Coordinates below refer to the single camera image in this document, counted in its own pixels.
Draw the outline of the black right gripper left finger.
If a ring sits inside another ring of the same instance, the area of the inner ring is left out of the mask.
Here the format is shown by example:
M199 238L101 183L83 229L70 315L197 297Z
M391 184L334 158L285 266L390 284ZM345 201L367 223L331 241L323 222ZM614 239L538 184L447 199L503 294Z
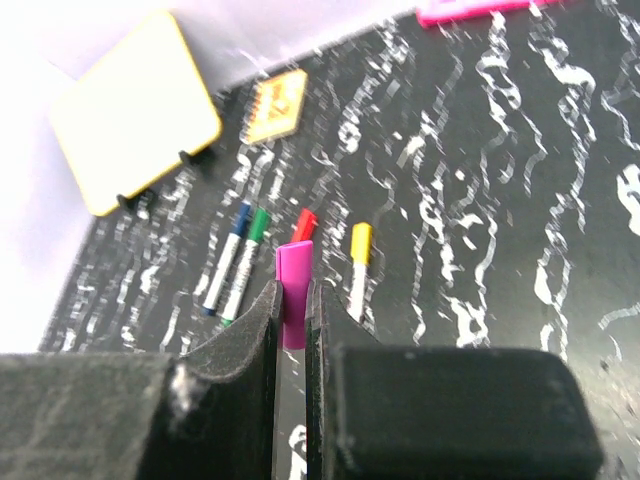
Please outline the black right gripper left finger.
M180 425L202 479L269 479L279 387L282 287L270 280L249 310L183 357L196 381Z

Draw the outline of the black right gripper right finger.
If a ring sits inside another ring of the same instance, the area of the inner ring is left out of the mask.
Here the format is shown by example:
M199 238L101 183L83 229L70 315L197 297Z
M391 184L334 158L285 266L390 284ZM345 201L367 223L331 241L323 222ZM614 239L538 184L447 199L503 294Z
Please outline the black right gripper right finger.
M306 461L309 479L325 479L336 458L337 365L347 347L380 341L347 312L333 284L313 280L305 313Z

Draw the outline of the purple pen cap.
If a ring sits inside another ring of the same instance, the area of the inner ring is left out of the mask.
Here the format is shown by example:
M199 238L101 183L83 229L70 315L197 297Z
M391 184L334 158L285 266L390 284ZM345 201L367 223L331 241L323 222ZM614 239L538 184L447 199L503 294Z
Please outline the purple pen cap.
M305 240L276 251L276 280L282 286L283 347L305 348L305 315L313 268L313 242Z

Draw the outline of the white pen yellow end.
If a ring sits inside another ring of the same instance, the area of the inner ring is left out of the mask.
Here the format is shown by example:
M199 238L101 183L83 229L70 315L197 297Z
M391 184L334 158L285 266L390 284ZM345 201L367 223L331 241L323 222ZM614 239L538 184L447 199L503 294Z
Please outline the white pen yellow end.
M353 275L349 296L348 313L356 322L360 322L364 309L364 298L366 292L366 282L368 278L367 271L369 264L355 264L353 260L352 263Z

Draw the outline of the white pen green end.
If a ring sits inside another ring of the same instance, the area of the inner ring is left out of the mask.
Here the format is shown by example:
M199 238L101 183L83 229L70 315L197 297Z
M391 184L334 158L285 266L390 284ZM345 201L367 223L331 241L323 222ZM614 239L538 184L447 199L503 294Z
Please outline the white pen green end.
M231 285L227 303L221 314L224 327L231 325L238 316L244 293L253 269L254 260L260 244L246 239L239 265Z

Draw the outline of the blue pen cap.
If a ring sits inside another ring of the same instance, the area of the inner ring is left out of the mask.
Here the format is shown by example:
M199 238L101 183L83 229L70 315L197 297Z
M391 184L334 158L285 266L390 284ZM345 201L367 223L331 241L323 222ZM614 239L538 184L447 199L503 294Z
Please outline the blue pen cap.
M242 238L251 222L251 205L247 202L240 204L238 213L233 222L231 233Z

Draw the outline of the yellow pen cap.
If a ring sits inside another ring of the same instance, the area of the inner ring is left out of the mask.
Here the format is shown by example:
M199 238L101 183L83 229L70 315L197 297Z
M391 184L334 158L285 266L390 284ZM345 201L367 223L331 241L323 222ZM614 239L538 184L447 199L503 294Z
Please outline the yellow pen cap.
M369 264L372 245L372 231L373 227L366 222L360 222L353 226L350 255L355 264Z

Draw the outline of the green pen cap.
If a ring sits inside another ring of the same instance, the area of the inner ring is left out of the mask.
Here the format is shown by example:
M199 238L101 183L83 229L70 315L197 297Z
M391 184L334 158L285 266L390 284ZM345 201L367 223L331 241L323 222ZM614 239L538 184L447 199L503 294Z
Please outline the green pen cap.
M258 208L253 216L247 239L260 244L270 222L270 214L263 208Z

